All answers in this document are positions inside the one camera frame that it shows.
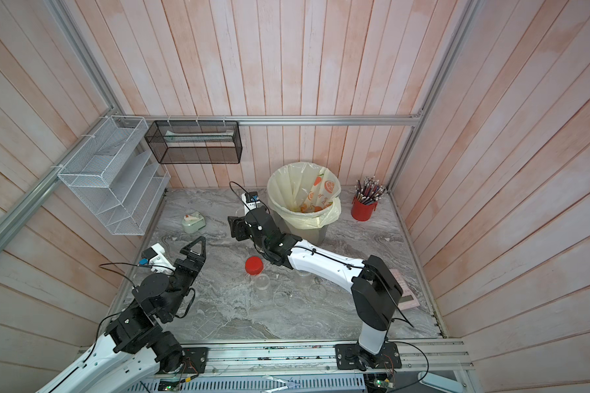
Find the green small box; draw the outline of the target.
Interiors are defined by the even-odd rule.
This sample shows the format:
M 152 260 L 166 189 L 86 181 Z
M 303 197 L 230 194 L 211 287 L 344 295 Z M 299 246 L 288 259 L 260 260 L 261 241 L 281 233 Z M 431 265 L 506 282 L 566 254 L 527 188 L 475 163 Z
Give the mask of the green small box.
M 197 211 L 191 214 L 186 214 L 183 217 L 181 223 L 183 231 L 186 234 L 195 234 L 206 226 L 206 220 L 204 216 Z

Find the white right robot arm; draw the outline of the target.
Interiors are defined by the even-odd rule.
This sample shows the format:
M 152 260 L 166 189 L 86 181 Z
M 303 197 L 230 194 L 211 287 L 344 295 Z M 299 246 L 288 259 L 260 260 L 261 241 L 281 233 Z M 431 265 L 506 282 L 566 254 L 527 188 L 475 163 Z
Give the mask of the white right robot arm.
M 232 238 L 239 242 L 251 240 L 273 265 L 314 274 L 352 295 L 362 330 L 355 344 L 335 347 L 339 369 L 365 372 L 391 360 L 397 347 L 389 347 L 388 354 L 383 350 L 403 289 L 380 257 L 371 255 L 362 260 L 323 250 L 297 235 L 282 232 L 262 208 L 244 216 L 230 216 L 228 223 Z

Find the grey trash bin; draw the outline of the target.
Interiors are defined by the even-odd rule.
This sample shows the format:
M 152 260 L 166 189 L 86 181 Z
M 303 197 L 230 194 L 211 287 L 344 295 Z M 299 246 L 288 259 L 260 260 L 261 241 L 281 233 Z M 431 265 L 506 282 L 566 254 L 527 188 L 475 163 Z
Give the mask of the grey trash bin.
M 283 232 L 301 237 L 317 246 L 324 242 L 328 227 L 337 218 L 334 214 L 327 215 L 322 211 L 313 213 L 278 211 L 274 212 L 272 217 Z

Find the colored pencils bunch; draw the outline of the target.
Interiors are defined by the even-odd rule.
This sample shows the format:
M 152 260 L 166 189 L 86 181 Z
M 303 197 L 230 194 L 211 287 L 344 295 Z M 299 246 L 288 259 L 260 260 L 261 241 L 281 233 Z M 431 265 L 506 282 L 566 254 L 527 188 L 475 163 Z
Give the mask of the colored pencils bunch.
M 387 188 L 379 180 L 374 177 L 365 177 L 357 181 L 353 200 L 369 206 L 377 203 L 386 192 Z

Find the small oatmeal jar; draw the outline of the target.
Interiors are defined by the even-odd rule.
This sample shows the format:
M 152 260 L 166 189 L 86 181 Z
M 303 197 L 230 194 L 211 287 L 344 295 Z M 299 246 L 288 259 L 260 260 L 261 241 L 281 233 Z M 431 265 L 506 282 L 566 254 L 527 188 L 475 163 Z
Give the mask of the small oatmeal jar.
M 268 291 L 271 285 L 270 277 L 265 273 L 253 276 L 252 282 L 257 291 Z

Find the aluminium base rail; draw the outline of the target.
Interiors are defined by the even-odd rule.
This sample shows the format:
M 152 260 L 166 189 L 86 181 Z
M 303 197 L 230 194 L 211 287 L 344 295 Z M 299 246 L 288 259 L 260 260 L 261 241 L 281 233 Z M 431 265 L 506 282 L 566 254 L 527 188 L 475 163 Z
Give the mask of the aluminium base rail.
M 202 344 L 186 346 L 191 353 L 205 350 L 206 355 L 194 355 L 191 365 L 175 366 L 171 372 L 150 360 L 149 355 L 130 355 L 127 360 L 108 371 L 103 371 L 101 360 L 89 360 L 84 375 L 94 372 L 97 378 L 110 376 L 116 371 L 130 378 L 152 376 L 178 377 L 181 373 L 206 377 L 233 377 L 250 375 L 295 375 L 354 372 L 357 366 L 347 365 L 347 356 L 339 355 L 340 342 L 253 342 L 234 344 Z M 364 373 L 401 373 L 420 371 L 446 371 L 472 369 L 465 345 L 456 340 L 409 340 L 402 344 L 390 342 L 389 355 L 381 355 L 375 366 L 368 366 Z

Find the cream trash bag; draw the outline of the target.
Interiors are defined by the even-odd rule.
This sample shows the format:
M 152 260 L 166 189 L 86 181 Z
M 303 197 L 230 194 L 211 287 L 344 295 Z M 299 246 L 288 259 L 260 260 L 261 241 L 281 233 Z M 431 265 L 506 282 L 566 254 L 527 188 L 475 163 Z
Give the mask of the cream trash bag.
M 284 165 L 267 183 L 270 209 L 295 229 L 322 229 L 342 212 L 338 177 L 328 168 L 310 162 Z

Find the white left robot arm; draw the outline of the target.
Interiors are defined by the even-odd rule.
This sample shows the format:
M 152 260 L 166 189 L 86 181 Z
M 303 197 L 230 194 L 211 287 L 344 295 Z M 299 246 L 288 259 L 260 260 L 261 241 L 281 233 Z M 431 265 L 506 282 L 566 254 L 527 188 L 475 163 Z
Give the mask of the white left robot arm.
M 197 237 L 182 258 L 151 273 L 132 291 L 133 301 L 83 355 L 42 387 L 43 392 L 121 392 L 157 373 L 185 383 L 204 373 L 208 349 L 185 349 L 164 324 L 183 319 L 193 304 L 193 283 L 206 262 L 206 239 Z

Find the red pencil cup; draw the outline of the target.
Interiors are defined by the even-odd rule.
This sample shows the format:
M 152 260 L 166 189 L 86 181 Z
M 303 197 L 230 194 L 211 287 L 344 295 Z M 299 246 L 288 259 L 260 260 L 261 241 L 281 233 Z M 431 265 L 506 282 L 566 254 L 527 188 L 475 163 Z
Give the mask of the red pencil cup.
M 363 203 L 358 199 L 354 199 L 352 202 L 351 216 L 357 221 L 366 222 L 375 212 L 377 205 L 377 201 Z

